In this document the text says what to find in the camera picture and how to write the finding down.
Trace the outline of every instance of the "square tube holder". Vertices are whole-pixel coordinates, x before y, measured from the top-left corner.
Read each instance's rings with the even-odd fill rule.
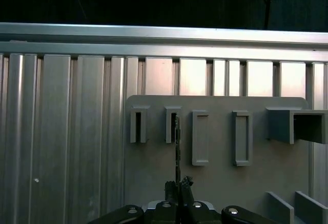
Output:
[[[269,139],[294,144],[297,139],[327,144],[328,110],[270,109]]]

